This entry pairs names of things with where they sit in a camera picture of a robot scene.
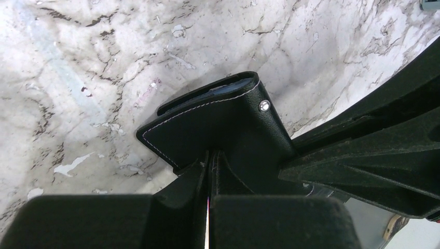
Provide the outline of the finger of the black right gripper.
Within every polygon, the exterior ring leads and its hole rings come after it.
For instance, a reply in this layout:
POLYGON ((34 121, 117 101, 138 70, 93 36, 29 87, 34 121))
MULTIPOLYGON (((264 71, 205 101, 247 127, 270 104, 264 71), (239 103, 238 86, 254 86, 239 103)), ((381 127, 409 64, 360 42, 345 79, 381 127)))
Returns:
POLYGON ((295 138, 278 177, 410 218, 439 219, 439 41, 382 86, 295 138))

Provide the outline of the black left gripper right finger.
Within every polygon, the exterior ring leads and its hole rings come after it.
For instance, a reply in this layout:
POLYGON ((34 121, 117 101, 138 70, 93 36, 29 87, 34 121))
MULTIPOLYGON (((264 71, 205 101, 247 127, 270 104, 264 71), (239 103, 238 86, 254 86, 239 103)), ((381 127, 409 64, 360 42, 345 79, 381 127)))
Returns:
POLYGON ((219 150, 209 167, 209 248, 361 247, 339 200, 256 195, 233 174, 219 150))

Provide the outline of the black leather card holder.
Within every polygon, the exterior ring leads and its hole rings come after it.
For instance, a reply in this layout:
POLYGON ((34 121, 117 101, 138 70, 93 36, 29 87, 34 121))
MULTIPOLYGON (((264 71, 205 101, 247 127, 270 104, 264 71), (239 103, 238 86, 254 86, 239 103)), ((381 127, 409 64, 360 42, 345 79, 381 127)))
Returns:
POLYGON ((246 71, 198 88, 157 109, 136 138, 181 171, 207 151, 222 152, 252 192, 301 195, 300 183, 278 178, 295 156, 286 131, 259 75, 246 71))

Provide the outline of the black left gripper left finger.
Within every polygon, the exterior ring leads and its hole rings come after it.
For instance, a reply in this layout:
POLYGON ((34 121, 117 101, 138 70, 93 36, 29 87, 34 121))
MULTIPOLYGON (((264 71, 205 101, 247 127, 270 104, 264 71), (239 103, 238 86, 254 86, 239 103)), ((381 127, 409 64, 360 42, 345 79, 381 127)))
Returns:
POLYGON ((155 194, 33 198, 1 248, 203 248, 208 160, 205 153, 155 194))

